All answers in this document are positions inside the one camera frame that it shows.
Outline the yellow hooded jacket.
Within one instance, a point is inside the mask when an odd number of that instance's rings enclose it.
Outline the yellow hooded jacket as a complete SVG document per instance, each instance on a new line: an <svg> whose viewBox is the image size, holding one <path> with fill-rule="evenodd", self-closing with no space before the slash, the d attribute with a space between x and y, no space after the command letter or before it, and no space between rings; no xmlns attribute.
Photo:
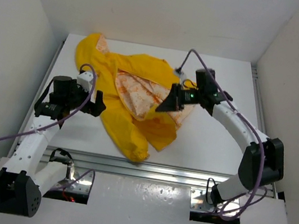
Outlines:
<svg viewBox="0 0 299 224"><path fill-rule="evenodd" d="M150 156L149 146L159 152L175 141L194 106L156 112L180 80L171 66L147 54L111 52L106 42L102 34L89 34L77 45L75 64L83 68L88 63L96 72L96 89L106 105L100 118L109 137L128 160L143 162Z"/></svg>

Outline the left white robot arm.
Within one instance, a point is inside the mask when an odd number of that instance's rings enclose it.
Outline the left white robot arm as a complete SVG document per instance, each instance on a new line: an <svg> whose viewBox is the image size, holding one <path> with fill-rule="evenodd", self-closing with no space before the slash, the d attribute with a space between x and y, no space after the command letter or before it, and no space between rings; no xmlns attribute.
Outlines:
<svg viewBox="0 0 299 224"><path fill-rule="evenodd" d="M95 78L88 72L76 79L55 76L34 105L30 130L11 158L0 169L0 213L33 217L41 199L53 186L70 178L71 159L51 157L42 170L37 167L49 142L77 112L98 117L106 106L98 91L91 101Z"/></svg>

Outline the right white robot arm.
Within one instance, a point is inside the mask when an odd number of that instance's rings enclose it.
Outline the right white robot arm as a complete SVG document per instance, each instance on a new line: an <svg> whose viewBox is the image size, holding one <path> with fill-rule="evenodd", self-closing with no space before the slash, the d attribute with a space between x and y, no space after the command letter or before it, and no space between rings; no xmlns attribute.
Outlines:
<svg viewBox="0 0 299 224"><path fill-rule="evenodd" d="M156 111L177 112L187 105L199 104L226 128L239 145L243 157L237 174L212 187L209 195L212 205L281 180L284 175L282 141L269 138L237 112L233 98L226 91L219 90L213 69L198 69L196 84L195 88L173 84Z"/></svg>

